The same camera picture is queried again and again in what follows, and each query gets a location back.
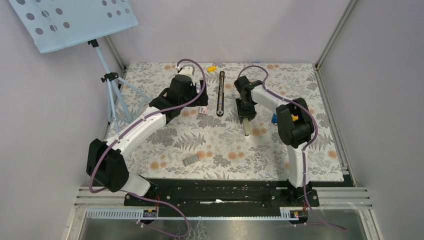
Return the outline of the black stapler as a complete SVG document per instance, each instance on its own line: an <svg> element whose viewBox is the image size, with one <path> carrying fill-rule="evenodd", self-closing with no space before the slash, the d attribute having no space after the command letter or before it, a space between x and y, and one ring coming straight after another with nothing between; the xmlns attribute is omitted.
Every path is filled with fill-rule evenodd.
<svg viewBox="0 0 424 240"><path fill-rule="evenodd" d="M224 115L224 83L225 83L224 71L220 71L218 82L219 82L219 85L218 85L216 115L218 117L222 117Z"/></svg>

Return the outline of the beige oblong plastic case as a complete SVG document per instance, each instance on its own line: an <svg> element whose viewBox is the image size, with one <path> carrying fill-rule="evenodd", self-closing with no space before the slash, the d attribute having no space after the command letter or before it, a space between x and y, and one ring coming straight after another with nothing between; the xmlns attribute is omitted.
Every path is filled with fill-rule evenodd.
<svg viewBox="0 0 424 240"><path fill-rule="evenodd" d="M248 138L252 134L251 124L248 118L244 118L241 123L243 135Z"/></svg>

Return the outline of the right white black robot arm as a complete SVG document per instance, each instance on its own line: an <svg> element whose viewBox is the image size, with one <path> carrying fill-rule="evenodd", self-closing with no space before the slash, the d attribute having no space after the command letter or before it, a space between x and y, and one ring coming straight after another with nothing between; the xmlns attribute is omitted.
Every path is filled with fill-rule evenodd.
<svg viewBox="0 0 424 240"><path fill-rule="evenodd" d="M290 186L287 188L286 198L293 206L301 205L307 199L307 186L310 182L306 147L315 132L306 101L302 98L285 99L265 88L262 81L251 82L246 76L238 77L234 85L240 94L240 98L235 101L245 136L253 132L250 121L257 115L256 105L264 106L276 115L277 133L287 147L290 165L287 174Z"/></svg>

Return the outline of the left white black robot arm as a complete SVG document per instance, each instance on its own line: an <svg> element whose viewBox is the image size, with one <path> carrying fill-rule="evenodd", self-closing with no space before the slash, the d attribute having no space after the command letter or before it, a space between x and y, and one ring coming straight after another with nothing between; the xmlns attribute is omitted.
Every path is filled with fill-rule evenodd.
<svg viewBox="0 0 424 240"><path fill-rule="evenodd" d="M135 194L144 206L152 204L155 192L151 183L136 173L129 172L125 160L150 135L179 116L184 107L206 106L208 104L205 79L199 82L200 89L193 83L193 77L176 74L169 87L154 98L135 121L107 140L96 138L89 145L86 173L89 175L89 191L95 193L93 183L102 185L112 193L123 191Z"/></svg>

